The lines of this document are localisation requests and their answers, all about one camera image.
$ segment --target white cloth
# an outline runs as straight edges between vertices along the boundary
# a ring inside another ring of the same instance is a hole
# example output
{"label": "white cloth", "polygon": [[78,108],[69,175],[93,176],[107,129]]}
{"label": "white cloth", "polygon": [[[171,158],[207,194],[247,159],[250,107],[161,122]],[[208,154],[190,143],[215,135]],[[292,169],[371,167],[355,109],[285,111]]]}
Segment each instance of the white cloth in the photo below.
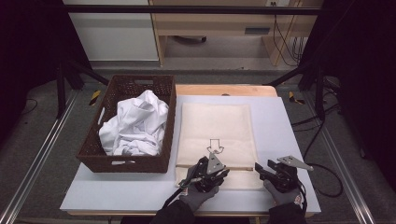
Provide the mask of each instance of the white cloth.
{"label": "white cloth", "polygon": [[117,103],[117,115],[99,130],[107,155],[158,155],[168,114],[168,105],[152,91]]}
{"label": "white cloth", "polygon": [[254,171],[257,152],[249,105],[210,105],[184,103],[177,152],[177,184],[209,150],[223,147],[217,158],[231,168],[223,189],[260,189],[262,181]]}

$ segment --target white table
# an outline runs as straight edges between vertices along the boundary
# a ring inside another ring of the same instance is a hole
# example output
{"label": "white table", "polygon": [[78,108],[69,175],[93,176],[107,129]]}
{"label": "white table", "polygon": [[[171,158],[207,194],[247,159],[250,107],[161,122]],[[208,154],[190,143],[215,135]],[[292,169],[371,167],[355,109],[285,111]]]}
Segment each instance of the white table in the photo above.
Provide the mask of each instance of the white table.
{"label": "white table", "polygon": [[[99,174],[84,164],[67,191],[61,209],[71,215],[143,216],[154,215],[177,190],[175,164],[180,130],[180,107],[184,102],[238,105],[250,104],[253,132],[259,164],[267,170],[268,160],[292,155],[302,160],[289,118],[279,97],[178,95],[175,131],[167,174]],[[318,199],[306,170],[298,169],[307,192],[307,215],[320,212]],[[197,216],[249,216],[268,214],[274,206],[264,188],[257,190],[221,190],[206,201]]]}

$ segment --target white wall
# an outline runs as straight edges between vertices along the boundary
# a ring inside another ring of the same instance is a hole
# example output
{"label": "white wall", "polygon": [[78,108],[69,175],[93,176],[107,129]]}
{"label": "white wall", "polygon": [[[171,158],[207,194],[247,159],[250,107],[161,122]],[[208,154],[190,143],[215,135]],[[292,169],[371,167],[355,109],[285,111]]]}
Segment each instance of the white wall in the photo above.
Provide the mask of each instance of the white wall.
{"label": "white wall", "polygon": [[[148,5],[147,0],[64,0],[66,5]],[[70,13],[90,61],[158,61],[148,13]]]}

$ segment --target beige cloth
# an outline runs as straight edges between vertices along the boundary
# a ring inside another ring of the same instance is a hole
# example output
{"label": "beige cloth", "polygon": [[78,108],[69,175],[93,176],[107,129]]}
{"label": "beige cloth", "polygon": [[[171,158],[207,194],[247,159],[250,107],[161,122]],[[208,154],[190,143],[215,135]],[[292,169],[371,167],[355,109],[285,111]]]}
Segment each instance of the beige cloth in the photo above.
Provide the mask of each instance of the beige cloth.
{"label": "beige cloth", "polygon": [[257,152],[249,105],[183,104],[177,184],[186,178],[187,169],[182,167],[193,166],[215,149],[220,152],[216,154],[218,159],[231,169],[221,186],[223,189],[262,188],[259,174],[254,171]]}

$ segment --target wicker basket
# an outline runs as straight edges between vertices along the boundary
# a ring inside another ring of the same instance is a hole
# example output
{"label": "wicker basket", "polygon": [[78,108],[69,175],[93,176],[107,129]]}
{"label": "wicker basket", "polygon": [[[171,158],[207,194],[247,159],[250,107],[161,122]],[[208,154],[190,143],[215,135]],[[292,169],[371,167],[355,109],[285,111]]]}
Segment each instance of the wicker basket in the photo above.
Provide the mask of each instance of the wicker basket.
{"label": "wicker basket", "polygon": [[[118,101],[139,96],[152,90],[169,105],[163,147],[157,156],[107,156],[99,139],[105,121],[117,114]],[[172,148],[175,125],[176,90],[173,76],[115,75],[93,119],[77,158],[95,173],[166,173]]]}

